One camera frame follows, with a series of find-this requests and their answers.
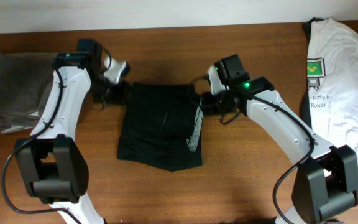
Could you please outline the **black shorts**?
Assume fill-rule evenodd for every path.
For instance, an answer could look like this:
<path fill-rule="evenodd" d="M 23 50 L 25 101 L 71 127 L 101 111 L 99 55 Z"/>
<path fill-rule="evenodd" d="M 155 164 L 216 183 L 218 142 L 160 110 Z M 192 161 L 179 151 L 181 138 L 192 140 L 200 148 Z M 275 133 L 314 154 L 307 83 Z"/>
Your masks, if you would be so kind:
<path fill-rule="evenodd" d="M 202 166 L 203 112 L 193 85 L 134 83 L 117 147 L 120 160 L 175 172 Z"/>

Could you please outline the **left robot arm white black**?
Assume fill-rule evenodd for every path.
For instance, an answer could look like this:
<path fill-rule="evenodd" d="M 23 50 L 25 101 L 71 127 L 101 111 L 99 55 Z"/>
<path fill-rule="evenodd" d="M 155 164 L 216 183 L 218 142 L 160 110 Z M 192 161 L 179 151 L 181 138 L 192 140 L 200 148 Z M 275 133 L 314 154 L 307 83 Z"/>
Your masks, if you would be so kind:
<path fill-rule="evenodd" d="M 102 106 L 126 103 L 130 86 L 123 77 L 130 66 L 114 60 L 96 40 L 80 39 L 74 52 L 57 54 L 52 68 L 44 112 L 30 137 L 16 141 L 4 164 L 2 195 L 15 212 L 28 213 L 7 196 L 5 175 L 16 160 L 28 195 L 49 205 L 43 213 L 58 212 L 67 223 L 105 223 L 87 193 L 89 169 L 75 142 L 76 126 L 87 94 Z"/>

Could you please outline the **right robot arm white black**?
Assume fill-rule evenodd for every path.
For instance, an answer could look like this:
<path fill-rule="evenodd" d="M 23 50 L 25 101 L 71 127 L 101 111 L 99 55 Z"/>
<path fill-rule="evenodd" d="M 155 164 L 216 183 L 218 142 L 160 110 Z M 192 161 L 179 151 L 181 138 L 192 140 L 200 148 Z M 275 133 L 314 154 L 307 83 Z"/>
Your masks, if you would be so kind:
<path fill-rule="evenodd" d="M 263 128 L 291 161 L 276 181 L 274 223 L 326 223 L 358 206 L 357 156 L 348 145 L 335 146 L 316 134 L 282 100 L 265 78 L 251 78 L 237 54 L 211 65 L 207 108 L 237 110 Z"/>

